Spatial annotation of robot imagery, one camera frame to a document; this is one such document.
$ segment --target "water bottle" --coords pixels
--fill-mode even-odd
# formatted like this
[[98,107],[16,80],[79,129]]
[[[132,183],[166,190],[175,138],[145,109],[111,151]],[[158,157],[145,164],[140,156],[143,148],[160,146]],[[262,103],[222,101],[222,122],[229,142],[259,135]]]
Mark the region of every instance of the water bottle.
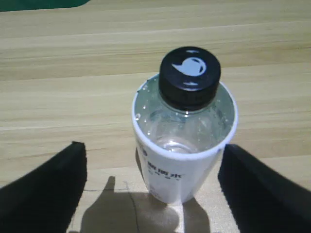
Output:
[[165,203],[183,203],[198,191],[238,124],[233,96],[220,83],[210,52],[169,52],[159,74],[137,91],[132,122],[143,179]]

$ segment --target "bottle cap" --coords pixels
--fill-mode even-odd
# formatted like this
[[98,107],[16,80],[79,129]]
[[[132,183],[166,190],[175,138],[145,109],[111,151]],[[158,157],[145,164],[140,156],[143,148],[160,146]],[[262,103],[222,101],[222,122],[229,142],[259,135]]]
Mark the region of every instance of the bottle cap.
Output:
[[199,110],[214,99],[220,75],[220,63],[212,53],[198,47],[181,47],[163,58],[159,91],[176,109]]

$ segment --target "white logo on cap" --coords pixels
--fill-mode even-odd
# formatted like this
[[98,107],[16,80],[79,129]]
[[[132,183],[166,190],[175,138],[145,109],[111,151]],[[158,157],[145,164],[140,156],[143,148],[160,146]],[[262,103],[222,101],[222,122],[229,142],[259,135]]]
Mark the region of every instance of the white logo on cap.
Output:
[[205,62],[198,57],[188,57],[181,65],[172,64],[172,66],[179,72],[192,77],[200,76],[206,71]]

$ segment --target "green object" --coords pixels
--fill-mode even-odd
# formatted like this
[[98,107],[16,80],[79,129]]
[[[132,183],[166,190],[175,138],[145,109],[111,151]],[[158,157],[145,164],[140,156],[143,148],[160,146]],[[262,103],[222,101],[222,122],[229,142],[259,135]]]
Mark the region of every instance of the green object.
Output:
[[24,11],[81,6],[89,0],[0,0],[0,11]]

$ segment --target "clear plastic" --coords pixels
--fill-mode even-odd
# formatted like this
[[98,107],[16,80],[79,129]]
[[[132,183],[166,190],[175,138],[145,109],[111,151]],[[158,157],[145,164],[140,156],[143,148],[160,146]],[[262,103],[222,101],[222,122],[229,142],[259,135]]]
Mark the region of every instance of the clear plastic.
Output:
[[214,100],[198,111],[180,111],[160,96],[158,76],[138,91],[135,116],[142,132],[158,146],[172,152],[198,153],[220,143],[234,122],[234,104],[219,84]]

